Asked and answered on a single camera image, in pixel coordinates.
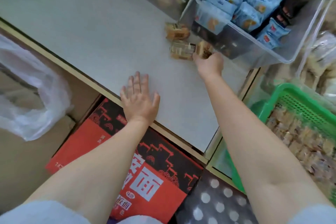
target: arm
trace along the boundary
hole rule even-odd
[[[223,138],[260,224],[285,224],[300,210],[331,203],[290,150],[221,77],[223,58],[194,54]]]
[[[92,224],[105,224],[122,188],[133,154],[148,126],[154,121],[160,102],[151,102],[148,75],[140,83],[139,72],[129,78],[127,93],[121,90],[128,124],[109,140],[81,156],[41,185],[26,202],[58,201],[81,213]]]

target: forearm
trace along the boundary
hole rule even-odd
[[[275,219],[276,223],[285,223],[303,207],[328,203],[296,157],[220,76],[207,78],[205,83],[223,138],[260,223],[275,223]],[[283,211],[274,211],[279,207]]]
[[[92,224],[106,223],[147,128],[145,122],[129,122],[111,139],[59,170],[27,201],[59,201]]]

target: person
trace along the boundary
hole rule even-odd
[[[193,58],[258,222],[336,224],[336,209],[300,162],[225,83],[222,55]],[[150,99],[148,79],[137,72],[122,88],[128,121],[122,130],[51,176],[0,223],[105,224],[133,153],[159,109],[160,96]]]

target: left hand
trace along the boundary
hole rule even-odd
[[[160,95],[155,92],[154,100],[151,101],[148,78],[148,74],[145,74],[143,79],[140,80],[140,73],[136,72],[135,77],[130,76],[128,78],[127,89],[123,86],[120,91],[127,122],[139,120],[149,126],[158,114]]]

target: right arm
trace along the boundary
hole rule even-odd
[[[281,140],[221,77],[223,58],[194,54],[223,138],[260,224],[285,224],[300,210],[332,204]]]

